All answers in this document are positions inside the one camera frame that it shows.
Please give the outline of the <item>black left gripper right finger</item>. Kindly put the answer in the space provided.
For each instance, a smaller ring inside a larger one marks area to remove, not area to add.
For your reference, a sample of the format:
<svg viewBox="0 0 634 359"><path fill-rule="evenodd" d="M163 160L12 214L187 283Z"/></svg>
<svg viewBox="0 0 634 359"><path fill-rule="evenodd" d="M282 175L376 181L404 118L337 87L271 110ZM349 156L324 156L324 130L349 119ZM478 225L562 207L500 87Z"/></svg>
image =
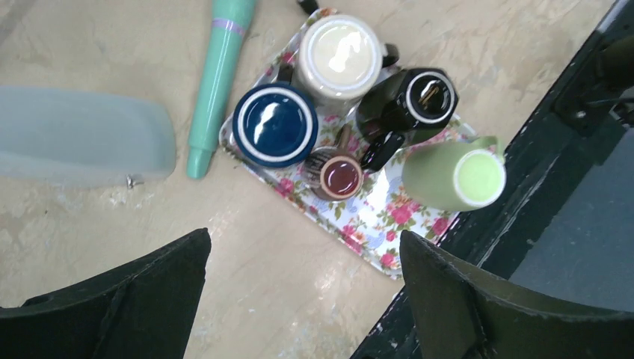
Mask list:
<svg viewBox="0 0 634 359"><path fill-rule="evenodd" d="M554 298L408 230L404 287L424 358L631 358L633 314Z"/></svg>

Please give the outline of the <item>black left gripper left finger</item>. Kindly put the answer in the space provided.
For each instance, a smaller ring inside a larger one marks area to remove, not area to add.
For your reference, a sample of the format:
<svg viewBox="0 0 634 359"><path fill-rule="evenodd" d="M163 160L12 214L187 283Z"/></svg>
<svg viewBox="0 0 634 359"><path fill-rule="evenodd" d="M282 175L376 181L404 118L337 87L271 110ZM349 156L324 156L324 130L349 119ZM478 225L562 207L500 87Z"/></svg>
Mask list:
<svg viewBox="0 0 634 359"><path fill-rule="evenodd" d="M3 358L182 358L205 284L209 232L1 310Z"/></svg>

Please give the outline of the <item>light green mug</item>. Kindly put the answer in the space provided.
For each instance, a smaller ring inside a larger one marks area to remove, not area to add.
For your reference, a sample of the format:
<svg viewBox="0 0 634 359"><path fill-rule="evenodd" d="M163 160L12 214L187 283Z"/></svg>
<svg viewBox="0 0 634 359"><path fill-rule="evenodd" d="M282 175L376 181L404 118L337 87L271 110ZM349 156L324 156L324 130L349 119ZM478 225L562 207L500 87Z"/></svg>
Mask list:
<svg viewBox="0 0 634 359"><path fill-rule="evenodd" d="M481 209L505 188L504 148L496 136L427 144L406 158L401 178L405 192L424 206L450 212Z"/></svg>

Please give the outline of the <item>small brown mug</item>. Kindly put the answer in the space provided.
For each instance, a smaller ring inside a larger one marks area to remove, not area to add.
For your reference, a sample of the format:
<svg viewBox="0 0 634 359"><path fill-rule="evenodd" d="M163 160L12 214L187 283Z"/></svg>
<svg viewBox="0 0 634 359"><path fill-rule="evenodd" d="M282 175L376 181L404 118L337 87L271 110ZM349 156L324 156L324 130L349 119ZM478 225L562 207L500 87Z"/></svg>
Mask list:
<svg viewBox="0 0 634 359"><path fill-rule="evenodd" d="M348 151L351 131L351 126L345 124L333 147L320 147L304 160L304 182L322 200L347 200L361 189L363 170Z"/></svg>

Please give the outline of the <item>black mug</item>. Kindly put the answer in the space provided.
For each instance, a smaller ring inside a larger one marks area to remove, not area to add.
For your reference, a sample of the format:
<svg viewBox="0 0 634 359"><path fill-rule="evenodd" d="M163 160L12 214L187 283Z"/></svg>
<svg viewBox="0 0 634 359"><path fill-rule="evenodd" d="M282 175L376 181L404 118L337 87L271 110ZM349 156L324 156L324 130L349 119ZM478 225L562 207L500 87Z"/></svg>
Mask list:
<svg viewBox="0 0 634 359"><path fill-rule="evenodd" d="M375 85L357 107L356 124L369 143L361 168L378 172L405 144L438 135L458 101L452 80L440 68L406 68Z"/></svg>

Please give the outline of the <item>navy blue mug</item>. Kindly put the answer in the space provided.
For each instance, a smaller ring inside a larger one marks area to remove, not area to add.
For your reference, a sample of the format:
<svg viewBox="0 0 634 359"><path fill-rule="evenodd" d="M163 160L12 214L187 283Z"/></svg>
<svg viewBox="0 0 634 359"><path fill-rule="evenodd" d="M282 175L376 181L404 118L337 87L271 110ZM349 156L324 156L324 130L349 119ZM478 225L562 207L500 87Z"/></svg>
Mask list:
<svg viewBox="0 0 634 359"><path fill-rule="evenodd" d="M248 161L265 168L287 168L312 152L319 119L306 95L275 82L256 86L240 99L233 112L232 131Z"/></svg>

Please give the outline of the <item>cream beige mug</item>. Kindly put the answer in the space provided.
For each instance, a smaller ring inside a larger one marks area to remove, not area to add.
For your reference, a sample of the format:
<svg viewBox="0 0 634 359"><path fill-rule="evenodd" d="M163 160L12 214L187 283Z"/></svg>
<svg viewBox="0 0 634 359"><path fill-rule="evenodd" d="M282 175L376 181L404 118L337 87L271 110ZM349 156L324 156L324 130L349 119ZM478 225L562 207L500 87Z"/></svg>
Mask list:
<svg viewBox="0 0 634 359"><path fill-rule="evenodd" d="M379 40L363 20L330 15L302 35L291 84L317 106L343 109L360 100L399 57L398 47Z"/></svg>

